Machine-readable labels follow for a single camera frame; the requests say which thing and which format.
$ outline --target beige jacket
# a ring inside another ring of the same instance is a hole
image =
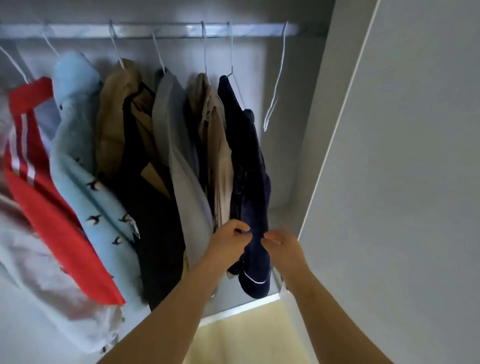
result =
[[[205,192],[217,228],[230,219],[233,185],[232,152],[225,136],[225,111],[205,73],[197,76],[188,98],[206,151],[208,184]]]
[[[120,168],[125,147],[123,133],[123,102],[129,95],[138,92],[142,76],[134,62],[123,59],[125,70],[117,64],[105,81],[100,94],[100,109],[97,115],[96,162],[97,176],[109,180]],[[171,199],[164,182],[157,173],[161,162],[153,135],[152,107],[154,98],[147,90],[132,101],[132,114],[137,120],[140,136],[150,163],[142,171],[153,187]]]

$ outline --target dark blue garment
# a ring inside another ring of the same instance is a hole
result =
[[[227,142],[232,150],[233,192],[230,218],[246,222],[253,234],[239,261],[228,271],[239,276],[243,290],[253,298],[268,295],[270,257],[260,240],[268,230],[267,209],[271,185],[258,144],[254,116],[242,111],[226,76],[220,77],[218,96],[225,108]]]

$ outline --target white wire hanger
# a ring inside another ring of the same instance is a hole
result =
[[[280,61],[280,71],[278,71],[278,77],[276,78],[275,87],[273,89],[272,102],[270,103],[270,107],[268,108],[267,114],[265,115],[264,132],[267,131],[268,122],[270,121],[270,117],[272,116],[273,110],[275,109],[276,102],[278,101],[278,99],[276,99],[276,88],[278,86],[278,81],[280,80],[280,75],[282,74],[283,60],[285,58],[285,35],[287,34],[287,27],[288,27],[288,22],[286,22],[284,27],[283,27],[283,32],[282,32],[282,37],[283,37],[282,60]]]
[[[110,33],[110,39],[112,40],[112,43],[113,43],[113,47],[115,48],[115,51],[117,53],[117,57],[120,61],[120,66],[125,69],[125,65],[123,64],[123,60],[122,58],[120,57],[120,53],[119,53],[119,50],[117,48],[117,44],[115,43],[115,38],[117,37],[117,34],[115,33],[115,29],[113,28],[113,23],[112,21],[110,20],[109,24],[108,24],[108,31]]]
[[[208,83],[210,83],[210,80],[208,79],[208,73],[207,73],[207,30],[205,29],[205,22],[203,20],[202,20],[202,37],[204,39],[205,76],[207,77]]]
[[[158,59],[160,60],[160,64],[162,65],[163,74],[165,74],[165,66],[163,64],[162,56],[160,55],[160,50],[158,49],[158,44],[156,43],[155,30],[153,28],[152,28],[152,38],[153,38],[153,43],[155,44],[156,53],[158,54]]]
[[[29,84],[30,80],[28,79],[27,75],[25,72],[23,72],[22,68],[18,65],[18,63],[13,59],[13,57],[2,47],[0,46],[0,50],[5,53],[5,55],[8,57],[10,62],[13,64],[13,66],[17,69],[17,71],[22,75],[22,77],[25,80],[25,83]]]
[[[233,73],[233,32],[232,32],[232,26],[230,25],[230,22],[228,22],[227,24],[228,24],[228,30],[230,31],[230,65],[232,67],[232,69],[230,71],[230,74],[227,76],[227,78],[230,77],[230,76],[233,76],[233,81],[235,81],[235,85],[237,86],[237,90],[239,91],[239,96],[240,96],[240,100],[241,100],[243,109],[245,110],[245,102],[243,101],[243,97],[242,97],[241,92],[240,92],[239,83],[237,82],[237,79],[235,78],[235,74]]]
[[[60,54],[57,52],[57,50],[55,49],[55,47],[50,43],[50,41],[48,40],[48,37],[47,35],[45,34],[45,30],[42,30],[42,36],[43,36],[43,39],[45,39],[45,41],[47,42],[48,46],[50,47],[50,49],[53,51],[53,53],[55,53],[57,55],[58,58],[60,58]]]

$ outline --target metal rod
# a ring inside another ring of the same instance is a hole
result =
[[[234,37],[282,36],[284,23],[231,24]],[[116,38],[202,38],[201,23],[118,23],[113,24]],[[230,37],[227,23],[206,23],[207,38]],[[323,23],[289,23],[287,36],[324,36],[328,26]],[[0,39],[107,39],[109,24],[0,24]]]

